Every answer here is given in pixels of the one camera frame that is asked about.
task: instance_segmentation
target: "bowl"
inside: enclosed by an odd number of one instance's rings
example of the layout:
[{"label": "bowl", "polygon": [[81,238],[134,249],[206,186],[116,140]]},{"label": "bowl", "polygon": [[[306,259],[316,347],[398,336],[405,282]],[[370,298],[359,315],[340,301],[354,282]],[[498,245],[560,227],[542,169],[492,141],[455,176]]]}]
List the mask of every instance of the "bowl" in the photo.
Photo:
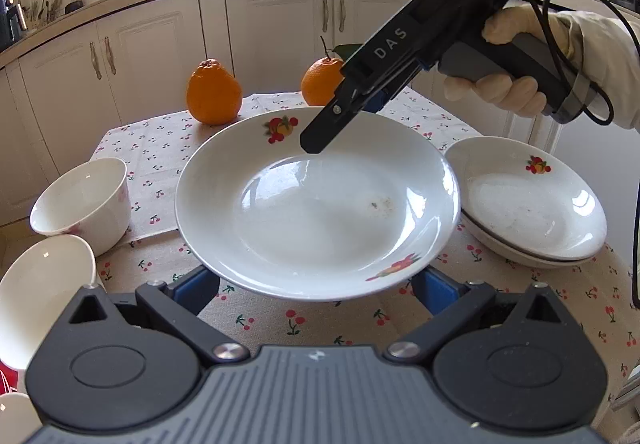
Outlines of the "bowl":
[{"label": "bowl", "polygon": [[445,157],[462,208],[494,238],[542,260],[582,260],[602,248],[607,219],[600,201],[553,155],[513,139],[471,137]]},{"label": "bowl", "polygon": [[25,370],[80,287],[100,283],[89,244],[64,234],[45,238],[18,257],[0,281],[0,361]]},{"label": "bowl", "polygon": [[268,296],[365,296],[408,280],[447,243],[458,184],[423,136],[359,113],[320,154],[300,148],[319,107],[218,132],[178,181],[180,234],[210,270]]},{"label": "bowl", "polygon": [[484,244],[487,248],[491,249],[495,254],[503,256],[507,260],[511,260],[516,264],[524,265],[525,267],[533,267],[538,269],[555,269],[559,267],[573,267],[574,265],[582,265],[585,262],[589,262],[591,258],[584,258],[582,260],[543,260],[542,258],[536,258],[530,254],[521,252],[514,247],[510,247],[507,244],[501,242],[497,238],[487,233],[481,226],[476,224],[472,218],[463,214],[465,219],[466,230],[471,233],[478,242]]},{"label": "bowl", "polygon": [[131,204],[127,165],[107,157],[85,162],[44,190],[31,210],[31,227],[45,236],[76,234],[100,256],[127,230]]},{"label": "bowl", "polygon": [[19,392],[0,395],[0,442],[22,444],[42,426],[29,396]]}]

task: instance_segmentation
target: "tablecloth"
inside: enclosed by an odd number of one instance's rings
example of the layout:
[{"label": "tablecloth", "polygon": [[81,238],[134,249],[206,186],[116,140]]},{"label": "tablecloth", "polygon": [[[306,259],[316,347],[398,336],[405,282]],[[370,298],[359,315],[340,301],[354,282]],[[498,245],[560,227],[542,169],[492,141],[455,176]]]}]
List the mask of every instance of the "tablecloth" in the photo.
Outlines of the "tablecloth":
[{"label": "tablecloth", "polygon": [[[244,99],[239,119],[304,105],[299,93],[254,94]],[[410,88],[380,113],[417,130],[440,151],[479,135]],[[198,265],[177,231],[174,193],[189,157],[219,129],[178,112],[110,130],[101,140],[92,158],[117,156],[127,163],[132,204],[127,233],[97,260],[108,292],[130,292],[148,280],[171,282]],[[481,279],[507,292],[522,292],[533,281],[553,287],[607,365],[607,395],[594,424],[599,422],[640,356],[630,269],[611,247],[579,267],[539,270],[491,252],[461,222],[433,265],[454,280]],[[254,352],[260,344],[383,348],[431,316],[409,281],[375,296],[320,304],[259,296],[222,281],[200,318]]]}]

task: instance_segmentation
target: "gloved hand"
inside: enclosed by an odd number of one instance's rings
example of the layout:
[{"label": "gloved hand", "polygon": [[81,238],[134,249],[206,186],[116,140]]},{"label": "gloved hand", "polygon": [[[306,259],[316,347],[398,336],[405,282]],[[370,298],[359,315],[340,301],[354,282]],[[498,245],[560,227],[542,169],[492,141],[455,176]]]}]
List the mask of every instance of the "gloved hand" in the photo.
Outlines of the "gloved hand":
[{"label": "gloved hand", "polygon": [[[562,53],[572,59],[574,47],[570,40],[569,27],[554,14],[549,14],[549,26]],[[508,7],[498,11],[484,24],[482,37],[489,43],[502,45],[510,42],[521,32],[533,34],[545,41],[542,27],[530,5]],[[531,76],[512,81],[507,74],[490,74],[475,83],[463,78],[447,77],[444,80],[444,95],[457,101],[469,94],[477,94],[487,103],[514,112],[521,117],[534,117],[546,105],[546,96],[538,91],[538,82]]]}]

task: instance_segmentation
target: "ridged gray surface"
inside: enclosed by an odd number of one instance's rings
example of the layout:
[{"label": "ridged gray surface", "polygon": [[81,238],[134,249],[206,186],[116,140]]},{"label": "ridged gray surface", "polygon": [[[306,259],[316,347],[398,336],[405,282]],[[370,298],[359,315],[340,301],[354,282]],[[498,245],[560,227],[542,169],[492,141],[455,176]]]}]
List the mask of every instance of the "ridged gray surface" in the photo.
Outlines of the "ridged gray surface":
[{"label": "ridged gray surface", "polygon": [[[501,444],[532,439],[471,427],[423,372],[370,347],[263,347],[214,369],[198,395],[156,426],[121,436],[45,428],[30,444]],[[588,429],[544,444],[603,442]]]}]

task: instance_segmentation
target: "green leaf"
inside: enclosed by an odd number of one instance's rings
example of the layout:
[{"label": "green leaf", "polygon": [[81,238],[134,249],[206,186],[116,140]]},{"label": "green leaf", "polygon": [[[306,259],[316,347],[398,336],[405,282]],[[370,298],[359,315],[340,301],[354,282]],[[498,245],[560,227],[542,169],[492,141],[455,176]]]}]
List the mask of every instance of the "green leaf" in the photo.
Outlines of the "green leaf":
[{"label": "green leaf", "polygon": [[343,61],[347,61],[353,53],[356,52],[362,43],[347,43],[346,45],[337,45],[334,47],[334,52],[342,58]]}]

